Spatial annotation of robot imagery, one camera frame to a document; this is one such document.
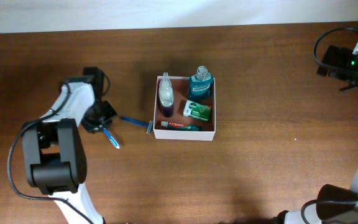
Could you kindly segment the blue white toothbrush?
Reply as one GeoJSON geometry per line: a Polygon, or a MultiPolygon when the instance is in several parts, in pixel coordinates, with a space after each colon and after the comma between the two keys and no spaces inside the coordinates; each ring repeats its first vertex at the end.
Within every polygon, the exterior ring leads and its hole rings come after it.
{"type": "Polygon", "coordinates": [[[113,137],[113,135],[108,131],[107,128],[103,128],[103,133],[108,138],[109,142],[116,148],[120,149],[119,143],[116,141],[116,139],[113,137]]]}

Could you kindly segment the blue disposable razor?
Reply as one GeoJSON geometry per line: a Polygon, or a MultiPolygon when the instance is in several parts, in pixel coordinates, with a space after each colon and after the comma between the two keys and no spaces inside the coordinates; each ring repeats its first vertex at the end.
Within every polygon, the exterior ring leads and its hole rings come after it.
{"type": "Polygon", "coordinates": [[[119,118],[122,121],[131,123],[131,124],[135,124],[135,125],[138,125],[138,126],[145,127],[147,134],[150,134],[152,132],[152,127],[153,127],[153,124],[154,124],[153,121],[149,121],[148,123],[146,123],[145,121],[139,121],[137,119],[133,119],[133,118],[125,117],[125,116],[120,116],[119,118]]]}

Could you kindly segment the toothpaste tube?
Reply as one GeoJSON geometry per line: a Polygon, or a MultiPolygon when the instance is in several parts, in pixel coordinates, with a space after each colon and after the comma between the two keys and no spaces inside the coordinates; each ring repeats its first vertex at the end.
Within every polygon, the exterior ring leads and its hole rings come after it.
{"type": "Polygon", "coordinates": [[[169,121],[162,121],[161,126],[170,130],[176,131],[202,131],[203,128],[201,126],[195,126],[191,124],[181,124],[174,123],[169,121]]]}

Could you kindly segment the clear foam soap dispenser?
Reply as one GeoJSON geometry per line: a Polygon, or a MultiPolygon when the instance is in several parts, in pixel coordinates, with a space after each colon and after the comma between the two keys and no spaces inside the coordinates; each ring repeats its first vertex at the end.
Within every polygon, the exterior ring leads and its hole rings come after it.
{"type": "Polygon", "coordinates": [[[172,117],[174,106],[174,93],[172,83],[167,72],[163,73],[163,77],[159,83],[158,97],[160,100],[160,109],[162,110],[162,114],[164,115],[164,117],[172,117]]]}

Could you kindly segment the green white soap bar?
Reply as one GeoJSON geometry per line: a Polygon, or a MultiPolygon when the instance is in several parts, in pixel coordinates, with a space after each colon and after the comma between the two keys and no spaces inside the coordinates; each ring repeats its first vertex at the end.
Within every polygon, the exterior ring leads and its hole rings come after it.
{"type": "Polygon", "coordinates": [[[208,121],[211,117],[211,109],[211,106],[201,105],[194,101],[187,100],[183,110],[183,116],[208,121]]]}

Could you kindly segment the teal mouthwash bottle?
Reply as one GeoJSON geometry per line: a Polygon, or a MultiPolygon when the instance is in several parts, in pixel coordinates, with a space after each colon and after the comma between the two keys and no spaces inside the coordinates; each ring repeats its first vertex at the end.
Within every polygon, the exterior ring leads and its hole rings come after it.
{"type": "Polygon", "coordinates": [[[189,78],[188,98],[191,101],[201,101],[211,96],[213,76],[205,66],[199,66],[196,73],[189,78]]]}

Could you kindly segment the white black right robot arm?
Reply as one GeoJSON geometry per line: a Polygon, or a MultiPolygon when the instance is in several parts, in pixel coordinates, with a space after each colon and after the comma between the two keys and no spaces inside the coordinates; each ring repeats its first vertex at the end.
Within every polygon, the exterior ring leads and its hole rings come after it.
{"type": "MultiPolygon", "coordinates": [[[[313,58],[318,75],[347,83],[343,91],[358,88],[358,42],[354,49],[329,46],[323,59],[313,58]]],[[[331,184],[322,186],[316,199],[299,210],[284,210],[273,223],[358,223],[358,168],[349,189],[331,184]]]]}

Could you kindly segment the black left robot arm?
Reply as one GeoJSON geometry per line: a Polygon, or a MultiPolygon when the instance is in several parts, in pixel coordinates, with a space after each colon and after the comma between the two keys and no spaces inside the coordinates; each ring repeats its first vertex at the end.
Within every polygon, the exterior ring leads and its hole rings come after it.
{"type": "Polygon", "coordinates": [[[86,154],[78,127],[108,134],[117,115],[102,97],[108,78],[98,67],[85,67],[80,77],[61,85],[60,95],[39,119],[23,125],[24,169],[27,182],[41,200],[54,201],[68,223],[104,223],[86,189],[86,154]]]}

